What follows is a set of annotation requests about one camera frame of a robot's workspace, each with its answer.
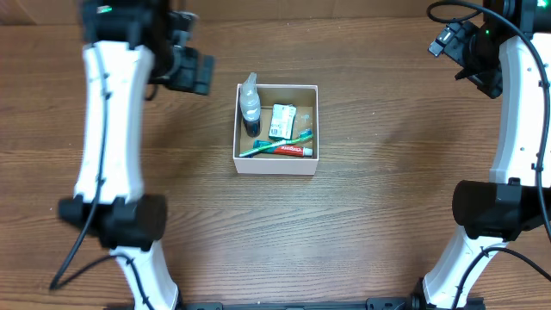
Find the clear bottle dark liquid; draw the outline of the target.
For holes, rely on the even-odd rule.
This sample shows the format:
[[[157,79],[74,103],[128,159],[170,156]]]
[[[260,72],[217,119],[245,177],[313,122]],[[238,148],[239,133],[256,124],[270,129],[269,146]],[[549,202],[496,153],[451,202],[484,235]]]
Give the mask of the clear bottle dark liquid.
[[[252,72],[242,84],[238,102],[247,134],[252,138],[257,137],[261,132],[262,106],[257,92],[255,72]]]

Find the green white soap bar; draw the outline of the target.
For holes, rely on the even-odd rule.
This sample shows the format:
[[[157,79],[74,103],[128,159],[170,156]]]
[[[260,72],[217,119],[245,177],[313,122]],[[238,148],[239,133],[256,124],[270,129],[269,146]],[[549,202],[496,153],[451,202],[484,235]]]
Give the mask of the green white soap bar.
[[[275,104],[269,127],[271,140],[290,140],[293,136],[297,108],[292,104]]]

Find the red green toothpaste tube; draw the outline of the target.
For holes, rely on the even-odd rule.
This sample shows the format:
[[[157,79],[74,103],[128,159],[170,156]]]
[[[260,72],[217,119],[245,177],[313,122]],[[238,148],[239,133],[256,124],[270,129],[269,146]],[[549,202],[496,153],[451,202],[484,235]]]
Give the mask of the red green toothpaste tube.
[[[294,146],[294,145],[282,145],[274,146],[265,150],[262,150],[261,153],[276,154],[276,155],[286,155],[293,157],[311,157],[313,155],[313,150],[311,148]]]

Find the green white toothbrush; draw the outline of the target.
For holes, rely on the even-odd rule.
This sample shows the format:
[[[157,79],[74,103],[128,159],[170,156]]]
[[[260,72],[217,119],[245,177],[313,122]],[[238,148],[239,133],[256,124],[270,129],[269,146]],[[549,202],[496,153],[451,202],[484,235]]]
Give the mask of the green white toothbrush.
[[[296,139],[288,139],[288,140],[278,140],[275,142],[268,142],[263,140],[255,140],[253,143],[253,147],[245,152],[241,152],[239,154],[240,158],[252,158],[255,155],[261,153],[262,150],[274,147],[274,146],[282,146],[282,145],[294,145],[299,146],[299,144],[306,143],[310,141],[313,138],[313,131],[311,129],[307,129],[303,132],[300,132],[298,137]]]

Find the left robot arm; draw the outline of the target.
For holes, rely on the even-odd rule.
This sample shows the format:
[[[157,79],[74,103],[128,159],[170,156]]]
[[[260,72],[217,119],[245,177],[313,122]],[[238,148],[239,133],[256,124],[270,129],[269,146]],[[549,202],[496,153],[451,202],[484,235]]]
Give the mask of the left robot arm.
[[[161,239],[163,195],[148,194],[140,151],[142,115],[159,87],[205,96],[214,58],[189,47],[196,15],[168,0],[84,1],[87,83],[82,163],[61,220],[96,237],[121,267],[137,309],[181,309]]]

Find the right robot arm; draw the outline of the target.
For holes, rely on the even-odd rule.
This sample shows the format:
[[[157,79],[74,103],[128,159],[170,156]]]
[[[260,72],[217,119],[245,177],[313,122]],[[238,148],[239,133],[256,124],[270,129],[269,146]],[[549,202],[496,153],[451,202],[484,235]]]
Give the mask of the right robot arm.
[[[470,297],[492,258],[523,233],[550,225],[550,4],[485,1],[443,20],[429,45],[490,98],[502,101],[498,147],[485,182],[453,194],[453,237],[404,309],[481,309]]]

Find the white cardboard box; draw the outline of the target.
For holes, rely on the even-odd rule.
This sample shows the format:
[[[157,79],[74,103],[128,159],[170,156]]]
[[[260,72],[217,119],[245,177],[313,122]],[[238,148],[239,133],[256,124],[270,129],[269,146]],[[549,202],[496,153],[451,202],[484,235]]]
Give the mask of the white cardboard box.
[[[276,103],[292,104],[297,108],[294,118],[293,137],[310,129],[313,137],[301,146],[313,150],[311,157],[260,153],[252,158],[241,158],[240,153],[250,150],[255,140],[245,130],[239,107],[240,86],[236,89],[233,127],[232,159],[237,173],[256,175],[301,175],[312,176],[319,162],[319,89],[316,85],[259,84],[257,93],[262,104],[261,131],[259,140],[269,140],[271,109]]]

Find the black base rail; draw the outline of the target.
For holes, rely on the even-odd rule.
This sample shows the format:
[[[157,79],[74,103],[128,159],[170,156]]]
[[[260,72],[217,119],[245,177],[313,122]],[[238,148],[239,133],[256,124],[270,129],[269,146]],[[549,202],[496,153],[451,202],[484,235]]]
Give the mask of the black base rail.
[[[189,303],[180,302],[180,310],[408,310],[431,309],[433,305],[424,304],[416,296],[410,297],[375,297],[365,301],[326,301],[306,303],[257,303],[225,305],[220,302]]]

